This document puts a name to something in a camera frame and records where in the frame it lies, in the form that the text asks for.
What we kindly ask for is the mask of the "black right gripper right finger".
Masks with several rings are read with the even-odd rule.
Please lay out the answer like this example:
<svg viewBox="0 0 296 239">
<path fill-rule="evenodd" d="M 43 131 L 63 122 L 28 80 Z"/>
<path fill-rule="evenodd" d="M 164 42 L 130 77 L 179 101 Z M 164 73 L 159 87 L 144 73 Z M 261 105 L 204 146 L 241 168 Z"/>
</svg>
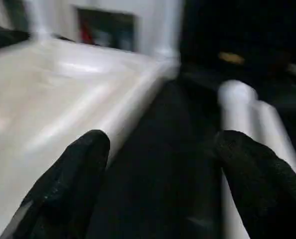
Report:
<svg viewBox="0 0 296 239">
<path fill-rule="evenodd" d="M 214 154 L 252 239 L 296 239 L 296 173 L 270 148 L 242 132 L 225 130 Z"/>
</svg>

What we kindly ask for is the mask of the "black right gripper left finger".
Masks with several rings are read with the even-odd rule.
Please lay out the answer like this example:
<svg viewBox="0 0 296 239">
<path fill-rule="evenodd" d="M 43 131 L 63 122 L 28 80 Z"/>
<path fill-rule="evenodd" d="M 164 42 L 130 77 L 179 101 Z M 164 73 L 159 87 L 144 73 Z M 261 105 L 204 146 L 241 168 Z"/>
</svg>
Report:
<svg viewBox="0 0 296 239">
<path fill-rule="evenodd" d="M 35 182 L 2 239 L 84 239 L 104 178 L 110 140 L 90 130 Z"/>
</svg>

